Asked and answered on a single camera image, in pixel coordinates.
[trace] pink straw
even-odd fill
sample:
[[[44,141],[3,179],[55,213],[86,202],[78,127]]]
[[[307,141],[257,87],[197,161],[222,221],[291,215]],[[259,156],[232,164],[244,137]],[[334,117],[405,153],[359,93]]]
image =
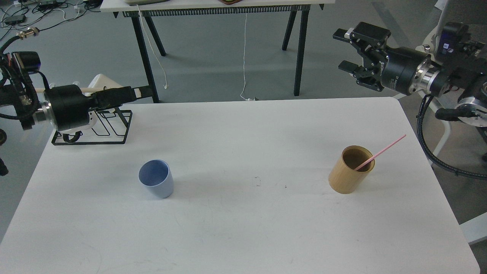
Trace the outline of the pink straw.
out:
[[[357,170],[363,168],[366,164],[370,163],[373,159],[375,159],[377,156],[381,155],[384,151],[388,150],[390,147],[392,147],[393,145],[395,145],[397,142],[399,142],[400,140],[402,140],[402,138],[404,138],[404,137],[406,137],[406,134],[404,134],[401,138],[399,138],[396,141],[394,141],[394,143],[388,145],[385,149],[379,151],[376,155],[370,157],[367,161],[365,161],[361,165],[357,166],[354,170],[357,171]]]

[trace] white cord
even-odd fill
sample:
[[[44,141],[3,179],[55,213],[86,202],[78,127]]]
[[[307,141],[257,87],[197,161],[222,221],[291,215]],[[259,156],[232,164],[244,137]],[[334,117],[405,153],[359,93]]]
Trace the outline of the white cord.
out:
[[[53,9],[53,10],[58,10],[58,11],[62,11],[62,18],[66,21],[66,13],[62,10],[62,9]]]
[[[152,53],[154,54],[155,59],[159,63],[159,66],[162,68],[162,71],[164,72],[164,78],[166,79],[166,84],[164,85],[164,89],[168,89],[169,86],[168,86],[168,77],[166,76],[166,70],[162,66],[161,62],[159,61],[159,58],[157,57],[157,55],[156,55],[156,53],[154,51],[154,48],[152,47],[152,43],[150,42],[149,35],[147,34],[147,31],[146,31],[146,29],[144,27],[144,22],[142,21],[142,11],[140,11],[139,5],[137,5],[137,9],[139,10],[140,25],[142,26],[142,30],[144,31],[144,34],[147,36],[147,41],[149,41],[149,47],[152,50]]]
[[[74,19],[76,19],[76,18],[78,18],[78,17],[79,17],[79,9],[78,9],[78,14],[76,15],[76,17],[71,18],[71,19],[66,19],[66,13],[65,13],[65,12],[64,12],[62,9],[53,9],[53,10],[62,11],[62,13],[63,13],[62,17],[63,17],[63,19],[64,19],[65,21],[74,20]]]
[[[245,86],[247,85],[247,82],[245,81],[245,48],[247,45],[247,13],[245,14],[245,27],[243,28],[243,89],[242,93],[240,93],[240,97],[244,99],[245,101],[250,101],[250,98],[244,98],[242,95],[244,94],[245,91]]]

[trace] scratch mark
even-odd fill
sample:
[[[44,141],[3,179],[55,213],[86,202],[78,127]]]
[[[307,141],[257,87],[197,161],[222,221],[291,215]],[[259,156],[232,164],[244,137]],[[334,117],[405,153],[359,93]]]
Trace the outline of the scratch mark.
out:
[[[211,223],[213,223],[213,209],[210,206],[210,198],[207,198],[207,200],[208,200],[208,207],[210,208],[210,212],[211,212]]]
[[[96,249],[94,246],[91,246],[91,245],[86,244],[86,243],[82,243],[82,244],[87,245],[89,248],[95,250],[98,253],[98,255],[100,256],[100,263],[98,264],[98,269],[96,270],[96,274],[100,273],[101,263],[103,262],[103,256],[101,255],[101,252],[98,249]]]
[[[256,186],[261,186],[262,185],[262,180],[261,180],[261,178],[259,176],[254,177],[254,179],[256,181]]]
[[[176,214],[174,214],[174,219],[176,220],[176,223],[178,224],[178,226],[182,229],[183,227],[181,226],[181,224],[179,223],[178,221],[178,217],[176,217]]]

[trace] wooden cup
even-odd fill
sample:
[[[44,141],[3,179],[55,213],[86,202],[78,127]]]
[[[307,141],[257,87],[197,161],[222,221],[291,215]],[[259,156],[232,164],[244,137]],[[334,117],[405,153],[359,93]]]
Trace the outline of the wooden cup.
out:
[[[330,186],[338,193],[352,193],[367,174],[374,168],[375,159],[355,171],[360,164],[372,157],[372,153],[361,146],[346,147],[328,176]]]

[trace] table leg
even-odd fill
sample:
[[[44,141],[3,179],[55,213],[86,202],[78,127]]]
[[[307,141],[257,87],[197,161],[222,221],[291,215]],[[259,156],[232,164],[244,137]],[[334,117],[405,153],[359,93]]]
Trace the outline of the table leg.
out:
[[[294,96],[300,95],[301,73],[303,70],[304,45],[306,43],[306,30],[308,29],[309,11],[301,12],[300,40],[298,45],[298,61],[296,64],[296,77],[294,79]]]
[[[287,22],[286,34],[284,35],[284,42],[282,42],[282,50],[287,50],[287,44],[291,37],[291,31],[293,30],[294,19],[296,19],[297,11],[292,11],[289,15],[289,21]]]
[[[164,47],[162,46],[161,39],[159,38],[159,34],[157,33],[157,30],[155,29],[154,22],[152,21],[152,17],[150,16],[144,16],[147,22],[147,26],[149,26],[150,33],[152,34],[152,37],[154,37],[155,44],[157,45],[157,48],[159,49],[159,53],[161,56],[166,56],[166,51],[164,50]]]
[[[154,75],[152,75],[152,69],[150,67],[149,56],[147,55],[146,43],[144,42],[144,36],[142,35],[142,28],[140,27],[139,17],[132,17],[133,30],[135,31],[135,37],[137,38],[137,44],[139,45],[140,57],[144,64],[144,70],[146,72],[147,82],[152,88],[152,101],[154,103],[160,103],[157,89],[155,88]]]

